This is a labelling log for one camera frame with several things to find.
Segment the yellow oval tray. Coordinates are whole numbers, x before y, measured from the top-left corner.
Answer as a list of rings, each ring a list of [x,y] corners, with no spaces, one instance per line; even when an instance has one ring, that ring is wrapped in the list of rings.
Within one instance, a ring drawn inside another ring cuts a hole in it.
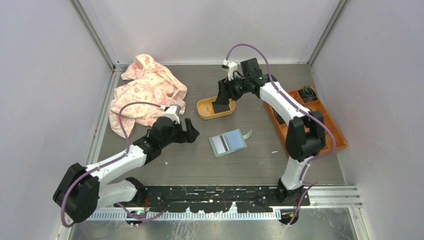
[[[228,105],[224,105],[224,108],[219,106],[215,111],[213,103],[216,101],[217,97],[209,97],[201,99],[197,102],[196,108],[198,111],[198,115],[203,120],[211,120],[224,116],[231,115],[236,108],[236,102],[232,99],[229,100]]]

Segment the green card holder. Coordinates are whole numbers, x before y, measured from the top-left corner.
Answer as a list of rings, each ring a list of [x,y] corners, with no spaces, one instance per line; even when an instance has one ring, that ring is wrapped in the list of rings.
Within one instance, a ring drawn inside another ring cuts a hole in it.
[[[242,134],[241,130],[238,128],[218,135],[224,135],[224,138],[229,146],[229,152],[217,155],[215,147],[211,140],[211,138],[214,136],[211,136],[208,138],[208,140],[216,158],[247,148],[248,145],[246,143],[246,140],[252,135],[252,130],[248,131],[246,134]]]

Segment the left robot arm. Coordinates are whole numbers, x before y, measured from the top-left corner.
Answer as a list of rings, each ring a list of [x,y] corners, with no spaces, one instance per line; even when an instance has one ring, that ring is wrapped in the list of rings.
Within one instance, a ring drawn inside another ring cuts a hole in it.
[[[193,143],[200,135],[185,118],[186,130],[181,123],[160,117],[146,135],[134,141],[127,149],[103,161],[82,166],[71,165],[53,194],[60,207],[63,225],[71,227],[88,219],[98,208],[110,205],[141,206],[147,199],[146,187],[134,177],[113,183],[117,177],[140,168],[162,153],[172,143]]]

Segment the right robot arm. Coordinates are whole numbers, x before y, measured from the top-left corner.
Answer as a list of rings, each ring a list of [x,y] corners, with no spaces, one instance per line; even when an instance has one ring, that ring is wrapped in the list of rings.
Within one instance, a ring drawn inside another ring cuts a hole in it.
[[[252,93],[271,106],[287,124],[285,149],[288,163],[278,180],[276,196],[283,205],[291,205],[304,187],[307,164],[326,146],[326,126],[320,111],[311,111],[295,101],[270,73],[264,74],[256,58],[238,65],[223,60],[222,69],[227,77],[218,82],[218,94],[212,103],[214,113],[230,110],[230,101]]]

